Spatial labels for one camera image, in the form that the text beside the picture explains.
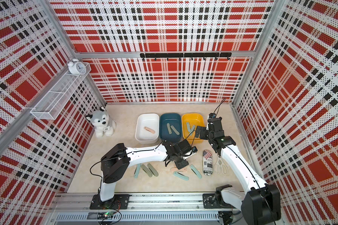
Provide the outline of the olive knife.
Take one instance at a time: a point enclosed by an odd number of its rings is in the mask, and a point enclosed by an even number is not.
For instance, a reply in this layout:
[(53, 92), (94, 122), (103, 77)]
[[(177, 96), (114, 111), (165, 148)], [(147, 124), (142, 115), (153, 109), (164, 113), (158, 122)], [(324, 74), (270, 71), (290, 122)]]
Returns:
[(167, 123), (167, 129), (168, 129), (169, 135), (171, 135), (172, 134), (172, 130), (171, 130), (171, 125), (169, 123)]
[(171, 125), (170, 128), (177, 136), (180, 136), (180, 132), (173, 125)]

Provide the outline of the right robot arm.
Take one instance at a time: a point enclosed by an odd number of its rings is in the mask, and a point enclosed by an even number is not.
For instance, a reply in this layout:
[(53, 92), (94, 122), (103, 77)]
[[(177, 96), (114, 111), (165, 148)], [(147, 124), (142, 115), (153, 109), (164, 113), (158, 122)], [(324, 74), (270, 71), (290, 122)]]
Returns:
[(198, 126), (195, 136), (209, 142), (217, 159), (230, 166), (243, 188), (240, 192), (231, 185), (217, 187), (215, 198), (221, 208), (236, 208), (248, 225), (266, 225), (281, 219), (279, 189), (269, 185), (244, 159), (235, 141), (225, 136), (220, 117), (210, 113), (207, 126)]

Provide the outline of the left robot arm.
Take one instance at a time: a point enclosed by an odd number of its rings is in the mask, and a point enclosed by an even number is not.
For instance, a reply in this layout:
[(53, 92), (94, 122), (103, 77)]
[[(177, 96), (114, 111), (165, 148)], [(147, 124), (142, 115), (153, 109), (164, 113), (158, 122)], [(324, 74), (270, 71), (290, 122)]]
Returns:
[(157, 146), (131, 148), (123, 143), (115, 145), (100, 160), (102, 171), (99, 197), (102, 202), (111, 200), (115, 195), (116, 183), (123, 177), (127, 168), (152, 161), (174, 162), (177, 169), (189, 165), (187, 159), (198, 152), (186, 139), (172, 144), (162, 141)]

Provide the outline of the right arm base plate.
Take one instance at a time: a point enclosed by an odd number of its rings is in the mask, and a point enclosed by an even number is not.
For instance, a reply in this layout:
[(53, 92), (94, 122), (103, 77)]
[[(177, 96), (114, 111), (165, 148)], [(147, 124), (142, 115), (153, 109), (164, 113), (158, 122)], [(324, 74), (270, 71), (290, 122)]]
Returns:
[(241, 199), (233, 193), (209, 193), (203, 194), (203, 206), (205, 209), (234, 209), (241, 211)]

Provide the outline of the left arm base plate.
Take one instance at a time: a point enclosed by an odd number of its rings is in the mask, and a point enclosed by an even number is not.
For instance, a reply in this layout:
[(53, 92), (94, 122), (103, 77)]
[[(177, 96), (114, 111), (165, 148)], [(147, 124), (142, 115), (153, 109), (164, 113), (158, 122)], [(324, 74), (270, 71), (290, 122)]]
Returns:
[(115, 210), (126, 210), (129, 204), (130, 195), (114, 195), (114, 197), (107, 201), (102, 201), (100, 195), (96, 194), (93, 196), (90, 210), (105, 210), (105, 209), (115, 209)]

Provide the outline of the pink knife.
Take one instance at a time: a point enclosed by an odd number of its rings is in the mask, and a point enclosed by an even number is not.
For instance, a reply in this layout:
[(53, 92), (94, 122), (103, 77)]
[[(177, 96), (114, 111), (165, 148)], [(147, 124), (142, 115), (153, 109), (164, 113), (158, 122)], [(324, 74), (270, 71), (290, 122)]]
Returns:
[(153, 129), (149, 128), (149, 127), (144, 127), (144, 130), (146, 130), (146, 131), (148, 131), (152, 134), (155, 134), (155, 131)]
[(182, 168), (182, 169), (178, 169), (176, 167), (171, 168), (171, 172), (186, 172), (186, 171), (187, 171), (186, 168)]

